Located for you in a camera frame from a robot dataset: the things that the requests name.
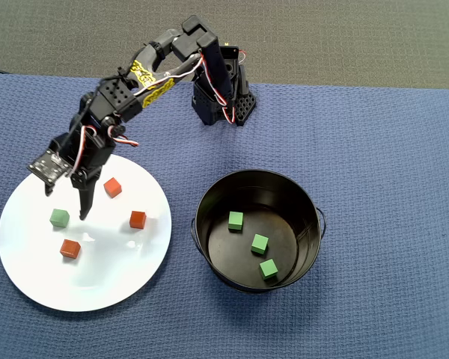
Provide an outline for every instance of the robotic arm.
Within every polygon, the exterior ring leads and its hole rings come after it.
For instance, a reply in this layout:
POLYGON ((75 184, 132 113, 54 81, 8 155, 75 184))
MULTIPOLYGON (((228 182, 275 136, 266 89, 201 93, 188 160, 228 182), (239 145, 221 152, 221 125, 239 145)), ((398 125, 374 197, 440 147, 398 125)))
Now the robotic arm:
POLYGON ((256 106, 244 66, 238 62, 239 49, 220 46, 217 36, 197 16, 188 18, 182 28, 167 30, 138 50, 127 69, 119 67, 116 76, 100 80, 94 92, 81 98, 69 132, 53 138, 46 152, 28 166, 45 182, 47 196, 61 176, 71 178, 80 194, 80 219, 90 212, 95 184, 116 143, 138 145, 124 136, 123 123, 187 75, 195 74, 192 106, 206 125, 226 119, 243 126, 256 106), (157 73, 171 52, 182 64, 157 73))

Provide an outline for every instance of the black bucket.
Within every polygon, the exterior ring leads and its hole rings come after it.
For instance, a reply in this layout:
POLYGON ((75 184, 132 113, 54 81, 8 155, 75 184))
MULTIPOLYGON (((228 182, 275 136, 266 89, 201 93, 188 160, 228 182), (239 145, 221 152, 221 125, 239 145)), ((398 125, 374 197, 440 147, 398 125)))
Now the black bucket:
POLYGON ((221 178, 201 198, 192 220, 200 253, 218 277, 243 292, 267 292, 296 282, 316 260, 325 231, 323 212, 296 182, 259 170, 221 178), (244 213, 241 231, 228 229, 230 211, 244 213), (251 252, 255 234, 269 238, 263 255, 251 252), (268 259, 278 273, 264 280, 260 263, 268 259))

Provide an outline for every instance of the bucket handle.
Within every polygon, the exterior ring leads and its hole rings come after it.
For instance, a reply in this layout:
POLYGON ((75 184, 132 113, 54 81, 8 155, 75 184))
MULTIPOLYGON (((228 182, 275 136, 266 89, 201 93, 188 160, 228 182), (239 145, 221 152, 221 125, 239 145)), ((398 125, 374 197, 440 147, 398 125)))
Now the bucket handle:
POLYGON ((324 212, 321 209, 317 207, 316 209, 321 213, 321 216, 323 217, 323 232, 321 233, 321 239, 323 239, 324 233, 326 232, 326 216, 324 215, 324 212))
POLYGON ((201 253, 201 255, 203 256, 203 251, 201 250, 200 246, 198 245, 198 238, 196 236, 196 233, 194 231, 194 227, 195 227, 195 219, 192 219, 192 224, 191 224, 191 232, 192 232, 192 238, 193 238, 193 242, 195 243, 196 249, 198 249, 198 252, 201 253))

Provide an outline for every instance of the yellow label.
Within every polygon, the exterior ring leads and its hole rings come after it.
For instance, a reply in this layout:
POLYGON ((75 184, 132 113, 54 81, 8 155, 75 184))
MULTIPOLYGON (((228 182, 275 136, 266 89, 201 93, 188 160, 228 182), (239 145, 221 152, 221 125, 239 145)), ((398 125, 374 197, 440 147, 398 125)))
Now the yellow label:
POLYGON ((133 65, 130 71, 135 74, 136 78, 141 82, 144 88, 148 87, 151 83, 156 81, 151 72, 145 70, 143 68, 143 65, 137 60, 133 61, 133 65))
POLYGON ((163 86, 160 88, 157 88, 155 91, 150 93, 148 96, 146 96, 143 100, 143 108, 147 107, 149 104, 151 104, 153 101, 156 101, 158 97, 163 95, 166 91, 168 91, 170 88, 172 88, 174 85, 174 80, 169 79, 163 86))

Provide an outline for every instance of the green cube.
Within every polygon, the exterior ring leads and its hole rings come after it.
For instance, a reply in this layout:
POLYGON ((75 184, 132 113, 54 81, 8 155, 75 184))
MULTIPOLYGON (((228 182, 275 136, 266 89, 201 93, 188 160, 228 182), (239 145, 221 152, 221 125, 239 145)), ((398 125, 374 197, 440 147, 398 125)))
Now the green cube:
POLYGON ((70 215, 67 211, 63 209, 53 209, 52 217, 50 217, 50 222, 55 227, 65 228, 68 224, 68 220, 70 219, 70 215))
POLYGON ((266 262, 260 263, 260 270, 263 279, 269 279, 278 273, 278 269, 273 260, 267 260, 266 262))
POLYGON ((241 212, 230 212, 230 219, 228 220, 227 227, 230 230, 241 230, 242 229, 242 213, 241 212))
POLYGON ((255 234, 253 243, 251 244, 251 250, 259 254, 264 254, 267 245, 268 237, 262 236, 260 234, 255 234))

